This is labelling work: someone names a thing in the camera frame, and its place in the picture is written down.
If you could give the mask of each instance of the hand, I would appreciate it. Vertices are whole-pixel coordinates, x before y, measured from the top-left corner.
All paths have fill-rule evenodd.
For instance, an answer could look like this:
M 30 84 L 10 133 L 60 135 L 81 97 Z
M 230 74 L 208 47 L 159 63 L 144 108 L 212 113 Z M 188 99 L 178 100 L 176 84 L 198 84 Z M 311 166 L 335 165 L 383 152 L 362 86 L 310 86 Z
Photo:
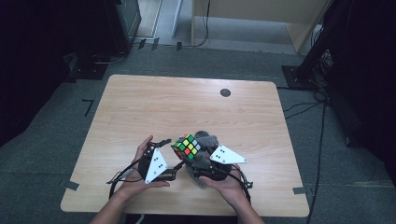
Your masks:
M 231 170 L 230 174 L 241 179 L 241 174 L 238 170 L 236 170 L 235 167 Z M 238 203 L 238 201 L 242 200 L 243 198 L 246 199 L 245 193 L 242 190 L 240 183 L 230 176 L 227 176 L 225 180 L 221 181 L 215 181 L 206 176 L 200 176 L 199 179 L 203 181 L 208 187 L 216 189 L 220 193 L 221 197 L 223 197 L 223 199 L 230 205 Z
M 150 135 L 146 140 L 140 144 L 140 146 L 137 148 L 136 154 L 134 156 L 134 159 L 132 162 L 137 161 L 140 159 L 143 154 L 145 153 L 146 147 L 151 142 L 153 136 Z M 134 165 L 134 169 L 137 169 L 139 166 L 139 163 Z M 134 196 L 142 193 L 146 189 L 149 188 L 161 188 L 161 187 L 169 187 L 169 183 L 165 181 L 158 181 L 158 182 L 150 182 L 149 184 L 146 184 L 144 180 L 142 179 L 142 176 L 137 172 L 137 170 L 133 170 L 126 178 L 126 181 L 133 181 L 133 182 L 123 182 L 120 189 L 118 190 L 119 192 L 122 192 L 125 197 L 128 199 L 132 199 Z

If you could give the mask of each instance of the person's left hand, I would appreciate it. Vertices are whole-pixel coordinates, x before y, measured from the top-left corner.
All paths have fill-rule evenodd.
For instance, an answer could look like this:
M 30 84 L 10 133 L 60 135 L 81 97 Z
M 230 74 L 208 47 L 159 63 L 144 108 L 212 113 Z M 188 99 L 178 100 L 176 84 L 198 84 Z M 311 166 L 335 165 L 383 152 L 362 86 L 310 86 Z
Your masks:
M 136 154 L 132 162 L 137 161 L 143 156 L 146 147 L 148 143 L 151 142 L 152 138 L 153 136 L 150 135 L 148 138 L 146 138 L 146 140 L 142 144 L 140 144 L 140 146 L 137 148 Z M 128 197 L 128 199 L 132 199 L 134 196 L 142 193 L 143 191 L 149 188 L 161 188 L 161 187 L 170 186 L 169 183 L 166 181 L 156 181 L 146 184 L 144 179 L 142 179 L 142 176 L 136 170 L 138 166 L 139 163 L 134 165 L 134 170 L 125 178 L 126 181 L 134 181 L 134 182 L 123 182 L 118 190 L 119 192 L 122 192 L 125 197 Z

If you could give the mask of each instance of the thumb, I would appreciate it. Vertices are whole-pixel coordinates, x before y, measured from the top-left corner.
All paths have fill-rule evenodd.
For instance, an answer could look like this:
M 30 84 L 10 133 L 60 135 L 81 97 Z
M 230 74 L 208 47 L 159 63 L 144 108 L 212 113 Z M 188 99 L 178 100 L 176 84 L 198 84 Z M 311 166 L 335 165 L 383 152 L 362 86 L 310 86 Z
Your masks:
M 214 188 L 214 180 L 212 180 L 211 178 L 209 178 L 209 177 L 207 177 L 207 176 L 203 176 L 203 175 L 201 175 L 200 177 L 199 177 L 199 179 L 202 181 L 202 182 L 204 182 L 208 187 L 210 187 L 210 188 Z

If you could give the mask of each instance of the person's right hand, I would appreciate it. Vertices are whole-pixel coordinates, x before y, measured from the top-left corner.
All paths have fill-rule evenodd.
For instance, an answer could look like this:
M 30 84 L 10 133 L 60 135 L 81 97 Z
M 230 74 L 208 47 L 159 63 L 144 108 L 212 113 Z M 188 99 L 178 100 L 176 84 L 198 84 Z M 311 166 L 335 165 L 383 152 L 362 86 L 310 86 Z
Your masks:
M 241 174 L 235 169 L 235 167 L 233 167 L 230 174 L 241 179 Z M 223 197 L 223 199 L 229 205 L 234 205 L 243 198 L 246 199 L 245 193 L 242 190 L 240 183 L 230 176 L 227 176 L 225 180 L 221 181 L 215 181 L 206 176 L 200 176 L 199 179 L 203 181 L 208 187 L 216 189 L 220 193 L 221 197 Z

